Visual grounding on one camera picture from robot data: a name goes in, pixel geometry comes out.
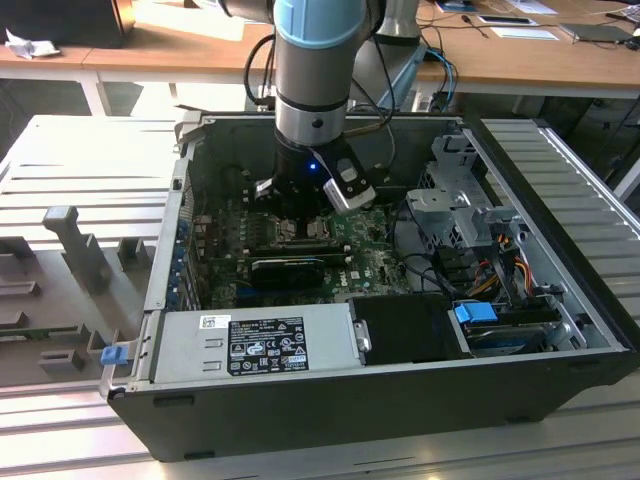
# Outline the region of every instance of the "warning label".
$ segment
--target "warning label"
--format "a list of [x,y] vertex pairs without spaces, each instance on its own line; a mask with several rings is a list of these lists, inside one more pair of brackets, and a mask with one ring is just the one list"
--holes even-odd
[[234,376],[309,370],[302,317],[229,322],[227,365]]

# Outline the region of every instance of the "robotic arm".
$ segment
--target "robotic arm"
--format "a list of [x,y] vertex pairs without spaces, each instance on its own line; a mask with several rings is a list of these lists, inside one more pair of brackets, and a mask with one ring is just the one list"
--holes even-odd
[[[418,0],[395,1],[414,4],[409,10],[415,19]],[[283,215],[299,219],[320,213],[327,198],[338,212],[373,200],[375,191],[345,140],[344,125],[356,56],[383,20],[388,23],[387,1],[219,4],[230,16],[273,23],[276,30],[276,160],[273,177],[258,185],[257,197],[277,193]]]

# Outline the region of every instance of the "floor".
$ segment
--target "floor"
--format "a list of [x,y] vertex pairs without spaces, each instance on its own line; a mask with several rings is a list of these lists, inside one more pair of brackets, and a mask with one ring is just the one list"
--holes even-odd
[[[146,118],[177,118],[180,115],[166,84],[107,83],[106,91],[114,115]],[[241,85],[179,85],[178,102],[210,111],[242,111],[246,108]],[[506,95],[467,95],[461,104],[466,112],[511,117],[514,102],[515,97]],[[594,101],[565,140],[591,164],[632,104],[632,100]],[[552,123],[561,118],[564,123],[558,128],[569,131],[572,125],[567,127],[565,117],[571,108],[576,109],[575,100],[552,99],[543,111]],[[596,165],[599,174],[606,174],[616,156],[625,152],[640,134],[638,110],[625,122],[627,126],[620,130],[615,141],[600,152]],[[89,115],[89,108],[80,85],[74,82],[0,80],[0,158],[4,158],[29,119],[38,114]],[[634,155],[633,158],[637,158],[640,152]],[[640,207],[640,196],[634,196],[630,204]]]

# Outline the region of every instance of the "white paper sheet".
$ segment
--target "white paper sheet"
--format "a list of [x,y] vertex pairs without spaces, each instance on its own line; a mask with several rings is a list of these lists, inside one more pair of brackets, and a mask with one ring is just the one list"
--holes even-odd
[[515,6],[521,12],[538,15],[557,15],[558,12],[552,8],[543,5],[537,0],[507,0],[511,5]]
[[559,40],[553,33],[533,28],[491,27],[500,38],[523,38],[527,40]]
[[4,45],[18,57],[31,60],[33,57],[46,57],[60,53],[60,50],[56,49],[53,43],[48,40],[32,42],[13,35],[8,29],[5,31],[7,32],[8,41]]

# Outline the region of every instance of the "desk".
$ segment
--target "desk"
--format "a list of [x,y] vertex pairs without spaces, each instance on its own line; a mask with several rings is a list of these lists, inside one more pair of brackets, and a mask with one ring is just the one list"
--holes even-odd
[[[576,15],[624,7],[617,2],[593,0],[543,0],[543,3],[556,10],[558,15],[519,15],[530,17],[540,25],[563,22],[597,24],[611,19],[604,14]],[[502,2],[492,4],[499,8],[505,6]],[[486,6],[480,10],[498,14]],[[483,28],[489,36],[485,39],[472,28],[446,29],[468,26],[459,16],[438,20],[446,16],[436,14],[434,26],[444,27],[440,33],[447,58],[458,68],[460,92],[600,98],[636,98],[640,93],[640,54],[622,45],[615,50],[605,50],[589,42],[572,43],[570,36],[559,27],[544,28],[559,41],[501,39],[490,28]],[[418,18],[433,18],[433,9],[421,7]],[[479,20],[472,20],[475,25],[483,25]],[[626,22],[612,25],[632,31],[632,25]],[[424,32],[427,40],[438,46],[435,30],[429,28]],[[417,81],[420,90],[434,91],[442,81],[442,67],[439,64],[423,65]]]
[[[543,2],[559,15],[532,16],[540,24],[602,23],[608,20],[604,14],[585,13],[624,6],[596,0]],[[498,0],[492,4],[505,6]],[[496,13],[484,4],[481,7]],[[446,29],[467,25],[459,15],[450,17],[429,5],[420,8],[418,17],[434,18],[436,26],[445,27],[441,33],[447,56],[459,71],[458,92],[600,98],[635,98],[640,93],[640,53],[623,46],[609,51],[590,43],[572,44],[557,27],[548,30],[560,41],[499,39],[490,29],[484,29],[490,37],[485,39],[474,29]],[[625,22],[615,25],[631,29]],[[243,39],[232,42],[138,23],[121,50],[63,48],[60,58],[31,62],[3,50],[0,77],[78,81],[91,112],[104,115],[110,108],[102,82],[240,83],[249,50],[271,30],[268,25],[246,25]],[[437,45],[434,29],[425,30],[425,35]],[[256,85],[266,54],[265,48],[255,62],[258,68],[253,70],[252,82]],[[439,64],[423,65],[416,89],[420,94],[436,90],[442,75]]]
[[8,48],[0,48],[0,78],[22,80],[66,80],[80,83],[93,115],[109,115],[111,110],[104,85],[97,72],[84,70],[88,47],[62,47],[62,55],[26,60]]

